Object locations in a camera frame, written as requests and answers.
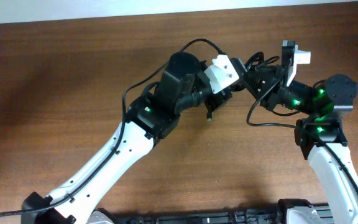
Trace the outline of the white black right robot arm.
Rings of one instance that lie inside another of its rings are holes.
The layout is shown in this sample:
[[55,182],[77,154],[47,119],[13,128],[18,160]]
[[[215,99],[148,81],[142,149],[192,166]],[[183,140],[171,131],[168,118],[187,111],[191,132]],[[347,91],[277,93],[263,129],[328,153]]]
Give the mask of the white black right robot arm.
[[336,223],[358,223],[358,176],[352,164],[342,118],[353,110],[357,83],[337,74],[308,86],[286,84],[288,70],[268,66],[246,70],[243,85],[255,105],[273,111],[282,104],[307,114],[291,126],[295,142],[317,175]]

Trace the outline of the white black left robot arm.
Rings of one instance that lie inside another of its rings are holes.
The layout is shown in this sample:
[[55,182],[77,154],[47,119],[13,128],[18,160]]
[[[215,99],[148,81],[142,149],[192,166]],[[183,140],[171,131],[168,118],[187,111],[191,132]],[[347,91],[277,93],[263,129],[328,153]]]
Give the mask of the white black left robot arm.
[[46,197],[33,192],[25,199],[21,223],[88,223],[121,176],[176,128],[181,112],[204,104],[210,119],[238,80],[226,54],[219,54],[210,66],[187,52],[173,54],[161,79],[124,107],[114,134],[74,176]]

